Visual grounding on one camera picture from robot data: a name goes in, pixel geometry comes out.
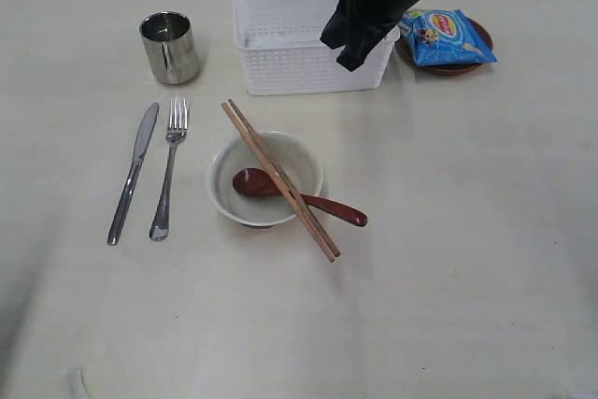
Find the white perforated plastic basket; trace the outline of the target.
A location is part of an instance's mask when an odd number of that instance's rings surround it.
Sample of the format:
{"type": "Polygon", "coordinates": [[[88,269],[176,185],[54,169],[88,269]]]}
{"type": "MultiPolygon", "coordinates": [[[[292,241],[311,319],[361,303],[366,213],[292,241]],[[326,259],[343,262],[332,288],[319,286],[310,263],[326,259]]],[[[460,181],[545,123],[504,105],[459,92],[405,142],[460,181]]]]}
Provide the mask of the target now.
{"type": "Polygon", "coordinates": [[[336,62],[340,50],[320,42],[338,0],[233,0],[235,44],[249,93],[281,95],[372,90],[390,59],[397,28],[353,72],[336,62]]]}

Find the blue chips bag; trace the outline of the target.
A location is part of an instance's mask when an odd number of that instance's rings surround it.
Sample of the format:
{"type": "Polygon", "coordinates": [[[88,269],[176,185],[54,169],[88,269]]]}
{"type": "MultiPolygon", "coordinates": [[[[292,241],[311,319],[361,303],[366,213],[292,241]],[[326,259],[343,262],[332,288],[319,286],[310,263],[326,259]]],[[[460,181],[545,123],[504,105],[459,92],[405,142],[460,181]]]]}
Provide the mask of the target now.
{"type": "Polygon", "coordinates": [[[497,62],[481,34],[459,9],[409,10],[398,26],[417,66],[497,62]]]}

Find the brown round plate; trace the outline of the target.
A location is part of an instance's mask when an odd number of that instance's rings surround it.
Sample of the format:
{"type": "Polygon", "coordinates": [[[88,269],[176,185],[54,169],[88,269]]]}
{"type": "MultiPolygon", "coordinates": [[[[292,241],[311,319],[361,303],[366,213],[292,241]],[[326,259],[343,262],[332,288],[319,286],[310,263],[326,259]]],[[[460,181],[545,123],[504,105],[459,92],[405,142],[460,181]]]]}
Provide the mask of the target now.
{"type": "MultiPolygon", "coordinates": [[[[480,35],[484,43],[490,50],[493,50],[493,41],[490,33],[482,26],[479,22],[472,18],[468,18],[480,35]]],[[[455,77],[464,75],[468,72],[475,71],[483,66],[483,64],[441,64],[441,65],[430,65],[430,66],[418,66],[412,57],[410,48],[403,39],[399,39],[395,42],[395,48],[399,56],[411,67],[419,69],[428,74],[444,76],[444,77],[455,77]]]]}

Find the white ceramic bowl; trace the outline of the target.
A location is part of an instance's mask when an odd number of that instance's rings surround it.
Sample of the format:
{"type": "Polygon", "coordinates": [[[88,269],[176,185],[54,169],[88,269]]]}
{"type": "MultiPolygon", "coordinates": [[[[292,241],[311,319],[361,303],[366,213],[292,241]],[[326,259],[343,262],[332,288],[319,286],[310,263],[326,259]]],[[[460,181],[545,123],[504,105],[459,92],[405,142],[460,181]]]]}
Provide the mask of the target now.
{"type": "MultiPolygon", "coordinates": [[[[320,160],[301,140],[269,131],[261,136],[301,193],[318,195],[324,180],[320,160]]],[[[212,160],[206,188],[215,208],[225,217],[251,228],[269,228],[295,218],[287,201],[279,197],[248,198],[235,191],[232,180],[245,168],[259,168],[257,157],[242,137],[233,138],[212,160]]]]}

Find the shiny steel cup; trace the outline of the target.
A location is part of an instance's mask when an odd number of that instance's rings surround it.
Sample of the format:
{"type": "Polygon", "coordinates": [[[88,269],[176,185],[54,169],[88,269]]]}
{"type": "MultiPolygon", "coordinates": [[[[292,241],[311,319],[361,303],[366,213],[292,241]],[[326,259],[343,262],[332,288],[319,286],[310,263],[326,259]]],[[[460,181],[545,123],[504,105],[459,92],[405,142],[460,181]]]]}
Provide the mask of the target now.
{"type": "Polygon", "coordinates": [[[153,76],[162,84],[180,85],[200,71],[190,20],[176,11],[149,15],[139,25],[139,33],[153,76]]]}

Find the dark red wooden spoon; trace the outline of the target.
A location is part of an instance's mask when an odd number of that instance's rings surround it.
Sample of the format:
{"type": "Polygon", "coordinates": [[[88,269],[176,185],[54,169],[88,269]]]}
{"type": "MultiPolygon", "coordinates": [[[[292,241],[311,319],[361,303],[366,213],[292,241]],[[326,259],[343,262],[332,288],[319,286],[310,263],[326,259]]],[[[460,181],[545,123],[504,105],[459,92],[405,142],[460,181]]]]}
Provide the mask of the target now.
{"type": "MultiPolygon", "coordinates": [[[[239,171],[232,180],[236,192],[250,198],[281,196],[274,180],[259,168],[245,168],[239,171]]],[[[328,198],[301,194],[308,206],[315,207],[329,215],[335,216],[354,226],[364,227],[368,223],[367,216],[360,210],[328,198]]]]}

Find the silver fork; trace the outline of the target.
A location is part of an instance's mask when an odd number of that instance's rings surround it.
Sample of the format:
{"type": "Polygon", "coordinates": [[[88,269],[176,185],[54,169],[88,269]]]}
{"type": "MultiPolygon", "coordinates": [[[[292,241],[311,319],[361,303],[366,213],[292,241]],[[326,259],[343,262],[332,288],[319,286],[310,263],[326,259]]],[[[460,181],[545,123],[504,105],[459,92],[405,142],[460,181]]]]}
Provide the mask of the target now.
{"type": "Polygon", "coordinates": [[[158,205],[149,229],[149,238],[152,241],[165,240],[169,233],[170,196],[173,172],[178,146],[186,139],[189,127],[189,108],[186,98],[175,95],[170,100],[168,124],[166,130],[166,143],[168,144],[168,157],[164,172],[164,180],[158,205]]]}

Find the silver table knife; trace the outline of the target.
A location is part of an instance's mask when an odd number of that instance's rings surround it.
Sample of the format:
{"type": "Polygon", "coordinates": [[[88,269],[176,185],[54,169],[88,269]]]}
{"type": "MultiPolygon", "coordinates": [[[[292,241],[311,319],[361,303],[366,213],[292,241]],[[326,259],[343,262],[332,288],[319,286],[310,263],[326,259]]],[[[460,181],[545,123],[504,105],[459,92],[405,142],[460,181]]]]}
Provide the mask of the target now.
{"type": "Polygon", "coordinates": [[[159,108],[160,107],[158,103],[152,103],[146,110],[141,123],[139,124],[135,137],[135,144],[129,172],[107,235],[107,244],[109,246],[117,245],[120,240],[121,231],[126,221],[129,206],[132,202],[135,185],[137,183],[141,166],[144,162],[153,129],[157,121],[159,108]]]}

